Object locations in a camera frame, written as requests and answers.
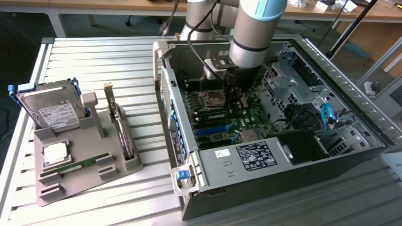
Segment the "black pole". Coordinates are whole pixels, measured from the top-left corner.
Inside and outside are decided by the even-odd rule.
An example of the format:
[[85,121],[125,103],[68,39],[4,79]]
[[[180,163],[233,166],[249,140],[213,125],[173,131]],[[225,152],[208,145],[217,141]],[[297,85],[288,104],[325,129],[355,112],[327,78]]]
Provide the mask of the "black pole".
[[368,10],[371,9],[371,7],[374,6],[374,4],[376,3],[376,0],[371,0],[367,7],[364,8],[364,10],[361,11],[361,13],[359,14],[356,20],[352,22],[349,28],[347,29],[347,31],[344,32],[343,36],[340,37],[337,43],[335,44],[333,48],[325,53],[327,58],[331,59],[331,57],[333,56],[336,50],[339,49],[339,47],[341,46],[341,43],[344,42],[345,38],[349,36],[349,34],[352,33],[355,27],[359,25],[359,22],[361,21],[363,17],[365,16],[365,14],[368,13]]

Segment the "hard drive label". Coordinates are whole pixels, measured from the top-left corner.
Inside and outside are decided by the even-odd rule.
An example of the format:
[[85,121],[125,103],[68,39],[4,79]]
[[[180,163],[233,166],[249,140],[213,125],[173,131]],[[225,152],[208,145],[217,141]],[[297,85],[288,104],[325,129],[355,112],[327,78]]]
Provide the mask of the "hard drive label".
[[237,146],[236,150],[247,171],[257,170],[277,164],[264,141]]
[[70,103],[40,109],[38,112],[52,129],[78,122]]

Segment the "floor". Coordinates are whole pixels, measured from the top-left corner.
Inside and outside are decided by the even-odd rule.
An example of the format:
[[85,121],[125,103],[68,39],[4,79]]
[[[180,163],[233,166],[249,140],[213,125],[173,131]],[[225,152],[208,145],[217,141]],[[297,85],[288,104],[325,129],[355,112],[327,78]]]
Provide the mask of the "floor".
[[[96,26],[89,26],[86,15],[62,15],[64,28],[68,36],[72,37],[112,37],[112,36],[154,36],[158,31],[158,18],[153,16],[133,16],[130,27],[124,24],[125,16],[96,15]],[[176,17],[171,24],[169,35],[180,32],[184,25],[184,18]],[[317,44],[329,22],[301,21],[295,23],[281,20],[276,29],[277,34],[303,34]],[[54,37],[53,29],[46,15],[18,13],[13,17],[9,13],[0,13],[0,78],[2,85],[0,93],[6,93],[8,84],[29,82],[30,72],[34,64],[36,54],[41,38]],[[323,52],[333,45],[339,34],[331,30],[320,45]],[[357,79],[368,70],[374,62],[348,49],[341,48],[333,58],[333,63],[351,79]],[[392,77],[378,71],[370,78],[371,82],[379,82],[384,87]],[[2,167],[8,145],[12,138],[12,128],[20,107],[12,99],[4,95],[0,97],[0,168]]]

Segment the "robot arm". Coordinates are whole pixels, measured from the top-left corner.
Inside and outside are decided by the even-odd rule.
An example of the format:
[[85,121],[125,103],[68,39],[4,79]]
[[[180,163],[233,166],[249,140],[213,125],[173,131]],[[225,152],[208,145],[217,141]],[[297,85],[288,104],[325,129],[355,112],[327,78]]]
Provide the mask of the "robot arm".
[[[211,10],[217,0],[188,0],[185,26],[180,40],[187,40],[188,33]],[[228,54],[227,73],[224,75],[225,108],[237,105],[243,93],[251,87],[264,61],[265,50],[276,30],[279,17],[285,9],[285,0],[220,0],[231,6],[239,3],[236,13],[233,36]],[[224,8],[216,7],[219,14],[213,18],[221,18]],[[191,40],[209,40],[213,38],[211,22],[205,20],[191,34]]]

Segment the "aluminum profile table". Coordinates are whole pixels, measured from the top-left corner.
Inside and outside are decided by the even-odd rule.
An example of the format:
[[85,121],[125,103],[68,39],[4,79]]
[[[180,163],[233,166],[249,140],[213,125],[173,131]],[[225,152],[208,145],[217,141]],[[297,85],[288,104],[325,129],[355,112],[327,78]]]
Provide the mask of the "aluminum profile table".
[[112,82],[126,111],[144,169],[44,207],[34,205],[32,120],[20,113],[0,176],[0,225],[402,225],[400,180],[382,158],[339,178],[264,200],[180,220],[152,82],[152,43],[158,37],[70,38],[42,44],[30,82],[76,77],[82,92]]

